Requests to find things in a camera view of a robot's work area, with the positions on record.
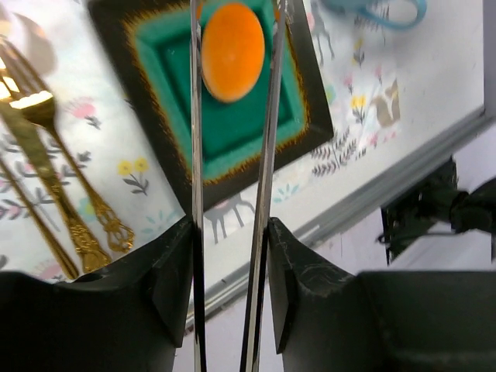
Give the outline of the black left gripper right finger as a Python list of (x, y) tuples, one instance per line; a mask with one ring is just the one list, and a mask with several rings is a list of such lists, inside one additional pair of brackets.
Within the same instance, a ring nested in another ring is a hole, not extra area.
[(268, 225), (276, 351), (286, 371), (493, 371), (492, 271), (352, 275)]

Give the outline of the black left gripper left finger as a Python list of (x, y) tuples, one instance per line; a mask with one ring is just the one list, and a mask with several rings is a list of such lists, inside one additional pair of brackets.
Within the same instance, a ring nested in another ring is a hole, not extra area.
[(3, 371), (170, 371), (183, 341), (193, 225), (182, 218), (72, 283), (1, 274)]

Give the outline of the silver metal tongs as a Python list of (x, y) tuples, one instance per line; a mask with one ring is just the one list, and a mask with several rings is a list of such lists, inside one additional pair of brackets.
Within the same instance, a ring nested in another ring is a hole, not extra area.
[[(205, 371), (205, 269), (203, 229), (203, 177), (202, 177), (202, 28), (199, 23), (201, 2), (190, 3), (190, 90), (191, 90), (191, 217), (194, 223), (193, 249), (193, 302), (195, 331), (195, 370)], [(282, 59), (286, 32), (286, 1), (274, 2), (274, 27), (272, 32), (272, 54), (270, 79), (263, 131), (263, 146), (260, 154), (259, 184), (253, 227), (250, 258), (248, 295), (244, 320), (240, 370), (257, 371), (260, 365), (260, 335), (264, 303), (264, 285), (267, 265), (268, 219), (274, 174), (277, 120), (280, 101)]]

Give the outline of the orange bread piece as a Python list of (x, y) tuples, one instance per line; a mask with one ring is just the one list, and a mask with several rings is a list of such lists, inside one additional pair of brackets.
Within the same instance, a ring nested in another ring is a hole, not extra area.
[(224, 104), (244, 99), (264, 65), (265, 36), (256, 13), (239, 1), (218, 7), (206, 24), (201, 51), (208, 93)]

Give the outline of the gold spoon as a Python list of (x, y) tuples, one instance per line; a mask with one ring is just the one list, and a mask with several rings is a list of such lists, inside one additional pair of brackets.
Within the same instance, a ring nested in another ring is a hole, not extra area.
[[(42, 77), (57, 73), (60, 61), (47, 29), (27, 15), (9, 11), (4, 2), (1, 4), (1, 38), (16, 45)], [(1, 124), (1, 157), (43, 224), (53, 234), (59, 233), (60, 227), (45, 209), (47, 205), (52, 206), (53, 201), (41, 189), (34, 169), (4, 123)], [(25, 271), (49, 282), (67, 279), (51, 255), (30, 210), (4, 174), (1, 174), (1, 268)]]

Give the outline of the animal print placemat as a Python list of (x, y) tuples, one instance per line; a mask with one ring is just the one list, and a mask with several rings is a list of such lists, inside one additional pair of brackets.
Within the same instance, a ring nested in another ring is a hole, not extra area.
[[(57, 131), (79, 170), (133, 230), (134, 249), (155, 240), (191, 210), (174, 194), (87, 4), (3, 2), (9, 11), (40, 22), (55, 42), (59, 69), (40, 77), (56, 99)], [(333, 136), (297, 160), (274, 166), (271, 208), (396, 139), (410, 122), (451, 125), (483, 108), (484, 2), (430, 1), (425, 18), (404, 32), (353, 13), (336, 14), (319, 1), (304, 7)], [(71, 203), (107, 250), (106, 233), (74, 169), (49, 133), (39, 135)], [(215, 206), (204, 206), (205, 258), (207, 246), (253, 223), (257, 183), (258, 178)], [(383, 269), (380, 232), (377, 208), (326, 237), (319, 253), (351, 273)]]

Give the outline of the gold fork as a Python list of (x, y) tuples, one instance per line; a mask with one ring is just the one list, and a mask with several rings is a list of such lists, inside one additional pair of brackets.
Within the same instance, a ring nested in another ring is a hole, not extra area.
[(104, 229), (111, 250), (127, 253), (133, 248), (134, 232), (125, 226), (113, 209), (90, 185), (67, 150), (56, 129), (57, 103), (51, 90), (32, 64), (5, 38), (1, 38), (1, 76), (10, 94), (10, 105), (20, 110), (30, 122), (44, 128), (57, 142), (64, 157), (74, 169)]

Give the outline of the black and teal square plate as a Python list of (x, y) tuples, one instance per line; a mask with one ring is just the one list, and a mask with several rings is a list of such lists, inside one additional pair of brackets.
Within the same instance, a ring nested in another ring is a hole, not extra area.
[[(255, 183), (270, 76), (274, 10), (251, 1), (266, 53), (253, 90), (224, 104), (201, 93), (204, 206)], [(190, 9), (186, 1), (90, 1), (93, 26), (181, 207), (191, 210)], [(333, 127), (305, 7), (287, 7), (274, 166), (332, 139)]]

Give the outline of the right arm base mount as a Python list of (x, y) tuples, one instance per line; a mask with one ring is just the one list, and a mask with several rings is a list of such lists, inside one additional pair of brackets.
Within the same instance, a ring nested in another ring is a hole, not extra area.
[(383, 232), (377, 240), (385, 245), (388, 264), (437, 222), (450, 221), (450, 209), (460, 193), (457, 181), (456, 163), (450, 158), (381, 209)]

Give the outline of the aluminium rail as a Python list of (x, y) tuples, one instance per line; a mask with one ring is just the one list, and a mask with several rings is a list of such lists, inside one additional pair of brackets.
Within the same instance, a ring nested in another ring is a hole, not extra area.
[[(271, 212), (303, 243), (341, 233), (386, 205), (495, 121), (486, 110), (447, 125), (410, 122), (396, 139), (369, 152), (344, 170), (273, 205)], [(253, 223), (206, 248), (205, 314), (245, 295)]]

